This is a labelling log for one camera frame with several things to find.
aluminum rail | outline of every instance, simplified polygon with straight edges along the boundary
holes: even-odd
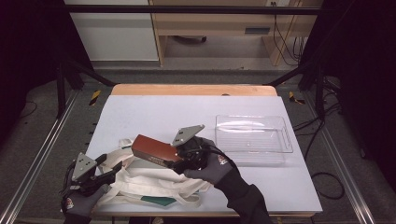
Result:
[[[63,115],[56,119],[46,140],[44,141],[43,145],[41,146],[40,150],[38,151],[37,155],[35,156],[35,160],[33,161],[32,165],[30,166],[28,172],[26,173],[24,179],[22,180],[20,186],[18,187],[17,191],[15,192],[13,198],[8,203],[8,206],[3,211],[0,216],[0,224],[11,224],[17,218],[18,213],[21,211],[23,203],[25,202],[27,196],[29,195],[37,177],[44,166],[45,161],[47,160],[48,155],[50,154],[53,145],[55,144],[56,139],[59,136],[59,133],[64,126],[70,111],[73,108],[73,105],[77,99],[78,91],[72,91],[68,101],[67,101],[67,108],[64,111]]]
[[[320,7],[230,7],[230,6],[126,6],[126,5],[65,5],[42,6],[51,11],[73,13],[190,13],[190,14],[263,14],[321,15],[338,12]]]
[[[309,108],[311,109],[313,116],[315,116],[315,105],[311,94],[303,91],[303,95],[307,101]],[[346,195],[348,196],[349,201],[352,204],[352,207],[356,213],[356,216],[358,217],[359,222],[361,224],[375,224],[374,217],[369,207],[367,206],[366,201],[364,201],[364,198],[361,195],[361,191],[359,190],[358,185],[353,179],[352,174],[349,172],[346,163],[342,159],[337,149],[337,146],[332,140],[329,130],[326,128],[326,126],[324,126],[320,133],[323,137],[323,144],[326,146],[334,168],[344,184],[344,187],[346,189]]]

white table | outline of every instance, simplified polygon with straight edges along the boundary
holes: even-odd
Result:
[[[215,139],[216,115],[281,116],[286,122],[292,153],[285,163],[276,166],[239,167],[242,177],[255,184],[264,195],[273,216],[310,217],[322,208],[307,171],[302,152],[290,125],[289,116],[278,96],[216,95],[110,95],[103,109],[87,155],[96,158],[117,148],[122,138],[138,134],[171,143],[182,127],[204,124],[199,136]],[[226,207],[225,196],[217,189],[202,193],[198,208],[173,203],[166,207],[155,204],[117,204],[97,208],[104,216],[235,216]]]

green cloth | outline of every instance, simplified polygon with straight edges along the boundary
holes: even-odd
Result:
[[[174,198],[166,198],[166,197],[149,197],[143,196],[140,200],[149,202],[149,203],[156,203],[162,206],[169,205],[174,203],[176,200]]]

gloved hand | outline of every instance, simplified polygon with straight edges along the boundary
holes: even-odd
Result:
[[[71,179],[73,175],[72,169],[69,173],[69,177],[67,179],[67,187],[70,188]],[[99,199],[106,194],[110,189],[110,186],[104,184],[99,188],[93,195],[89,197],[85,197],[84,195],[80,194],[78,191],[74,190],[66,199],[66,214],[74,214],[83,217],[90,217],[95,207],[96,203]]]
[[[212,140],[200,137],[194,138],[197,138],[195,141],[202,143],[203,147],[210,147],[212,150],[218,150]],[[227,159],[218,154],[210,153],[207,158],[207,166],[205,169],[185,170],[184,175],[188,178],[203,179],[213,185],[216,185],[232,169],[233,167]]]

black curtain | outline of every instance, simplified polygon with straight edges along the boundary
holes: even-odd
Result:
[[[26,94],[56,79],[56,68],[71,58],[93,70],[67,12],[48,12],[46,4],[63,0],[0,1],[0,142],[24,108]],[[77,70],[71,70],[76,78]]]
[[[346,9],[343,2],[328,0],[324,6]],[[318,17],[303,63],[341,15]],[[340,103],[362,152],[376,160],[396,191],[396,1],[355,1],[323,53],[323,74],[340,79]],[[315,75],[304,78],[313,84]]]

